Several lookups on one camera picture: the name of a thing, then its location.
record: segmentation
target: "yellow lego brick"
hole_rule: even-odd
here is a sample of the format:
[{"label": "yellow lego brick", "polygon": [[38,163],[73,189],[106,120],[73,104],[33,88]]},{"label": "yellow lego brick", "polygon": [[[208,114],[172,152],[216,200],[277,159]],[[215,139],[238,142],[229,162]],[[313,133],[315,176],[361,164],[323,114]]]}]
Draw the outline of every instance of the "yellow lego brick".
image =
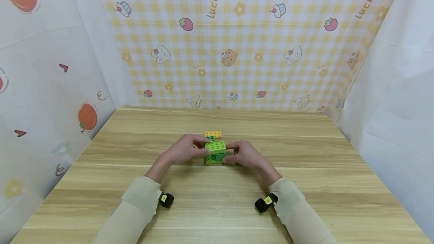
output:
[{"label": "yellow lego brick", "polygon": [[214,136],[215,139],[221,139],[222,133],[220,131],[206,131],[205,136],[206,137]]}]

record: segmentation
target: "sleeve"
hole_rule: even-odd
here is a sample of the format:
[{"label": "sleeve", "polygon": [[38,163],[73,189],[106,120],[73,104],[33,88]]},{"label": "sleeve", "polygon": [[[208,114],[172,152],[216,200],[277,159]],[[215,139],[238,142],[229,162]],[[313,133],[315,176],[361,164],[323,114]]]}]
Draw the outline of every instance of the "sleeve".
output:
[{"label": "sleeve", "polygon": [[136,178],[93,243],[137,244],[143,229],[155,215],[160,194],[160,184],[145,176]]},{"label": "sleeve", "polygon": [[278,198],[274,209],[294,244],[337,244],[326,224],[294,183],[280,178],[269,189]]}]

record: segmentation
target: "white wall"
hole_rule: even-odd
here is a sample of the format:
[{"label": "white wall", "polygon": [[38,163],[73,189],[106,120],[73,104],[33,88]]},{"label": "white wall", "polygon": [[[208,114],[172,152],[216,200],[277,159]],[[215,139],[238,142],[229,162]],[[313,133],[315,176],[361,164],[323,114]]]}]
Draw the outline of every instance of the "white wall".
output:
[{"label": "white wall", "polygon": [[434,242],[434,0],[395,0],[337,126]]},{"label": "white wall", "polygon": [[[0,0],[1,244],[22,228],[115,110],[74,0],[39,1],[39,8],[21,12]],[[97,122],[80,133],[84,102],[96,109]]]}]

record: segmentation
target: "wrist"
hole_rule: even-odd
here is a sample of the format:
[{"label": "wrist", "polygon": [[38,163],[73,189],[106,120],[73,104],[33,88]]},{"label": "wrist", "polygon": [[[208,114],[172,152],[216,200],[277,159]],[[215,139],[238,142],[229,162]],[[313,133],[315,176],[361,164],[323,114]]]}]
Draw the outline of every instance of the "wrist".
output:
[{"label": "wrist", "polygon": [[258,167],[258,171],[262,175],[262,177],[264,178],[267,185],[271,185],[274,182],[276,182],[277,180],[279,180],[280,178],[282,178],[280,173],[276,170],[276,168],[268,160],[263,162]]},{"label": "wrist", "polygon": [[175,160],[172,156],[173,155],[169,152],[169,150],[166,150],[160,156],[158,156],[155,163],[159,162],[170,167],[175,163]]}]

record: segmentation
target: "yellow sticker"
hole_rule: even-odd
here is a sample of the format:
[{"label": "yellow sticker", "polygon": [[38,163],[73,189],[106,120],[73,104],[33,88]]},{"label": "yellow sticker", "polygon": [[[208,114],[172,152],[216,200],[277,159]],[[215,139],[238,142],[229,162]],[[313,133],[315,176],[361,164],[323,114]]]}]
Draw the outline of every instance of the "yellow sticker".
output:
[{"label": "yellow sticker", "polygon": [[264,201],[265,201],[266,204],[271,204],[271,203],[272,203],[272,199],[270,198],[270,196],[267,196],[267,197],[264,199]]}]

